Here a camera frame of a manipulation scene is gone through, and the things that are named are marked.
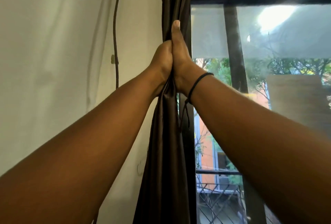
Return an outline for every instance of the black window frame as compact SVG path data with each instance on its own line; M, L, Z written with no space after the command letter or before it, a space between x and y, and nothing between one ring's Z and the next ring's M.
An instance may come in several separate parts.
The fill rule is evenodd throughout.
M243 52L241 48L241 39L239 35L239 25L237 17L237 6L254 6L254 5L276 5L276 4L330 4L331 0L191 0L192 5L196 4L222 4L225 16L226 37L228 42L230 72L232 79L232 86L242 92L248 93L248 86L246 80L246 71L244 66ZM190 56L192 56L191 45L191 22L189 21L187 38L185 39ZM182 126L182 137L184 143L185 161L188 169L188 191L190 205L196 206L196 179L195 174L192 176L192 171L195 169L195 145L194 145L194 112L193 106L188 104L188 117L182 114L184 110L184 101L186 97L183 94L179 96L179 112L180 116L184 115ZM220 174L219 172L206 172L212 174ZM264 202L259 197L255 189L243 178L246 213L248 223L250 224L264 224L267 223L264 209ZM191 217L197 216L198 211L191 209Z

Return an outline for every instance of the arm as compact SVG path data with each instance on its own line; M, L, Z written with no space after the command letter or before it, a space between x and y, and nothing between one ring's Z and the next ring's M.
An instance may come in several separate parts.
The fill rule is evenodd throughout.
M91 223L172 68L150 66L0 178L1 223Z
M190 60L175 26L172 41L176 86L187 96L205 71ZM197 84L191 101L222 150L283 224L329 219L331 143L324 135L258 105L213 76Z

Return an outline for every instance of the black string bracelet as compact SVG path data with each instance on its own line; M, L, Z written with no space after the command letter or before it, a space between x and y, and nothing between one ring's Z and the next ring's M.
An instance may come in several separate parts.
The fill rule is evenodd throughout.
M187 99L185 100L185 103L184 103L184 108L183 108L183 112L182 112L182 117L180 119L180 126L179 126L179 129L180 131L182 131L182 125L183 125L183 117L184 117L184 111L186 110L186 115L187 115L187 120L188 120L188 127L190 127L190 119L188 117L188 110L187 110L187 103L191 103L191 96L192 96L192 92L194 90L194 88L197 86L197 84L199 83L200 80L202 80L203 77L206 77L207 75L214 75L212 74L211 72L206 72L205 74L202 74L193 84L190 92L188 93L188 97Z

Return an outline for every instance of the cable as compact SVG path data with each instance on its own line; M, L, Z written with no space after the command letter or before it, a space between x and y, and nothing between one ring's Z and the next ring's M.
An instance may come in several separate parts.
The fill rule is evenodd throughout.
M116 42L116 17L117 17L117 8L119 0L116 0L115 11L114 11L114 20L113 20L113 38L114 38L114 55L115 55L115 70L116 70L116 89L118 88L118 56L117 56L117 42Z

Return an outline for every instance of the dark satin curtain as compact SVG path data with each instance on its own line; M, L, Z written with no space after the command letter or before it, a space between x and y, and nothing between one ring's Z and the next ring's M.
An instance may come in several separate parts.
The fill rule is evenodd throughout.
M172 22L177 19L181 22L185 38L190 19L190 2L162 0L163 41L171 39ZM154 111L134 224L196 223L196 214L190 217L190 208L194 208L191 212L196 213L196 196L195 192L190 197L188 194L184 148L178 121L176 88L171 74Z

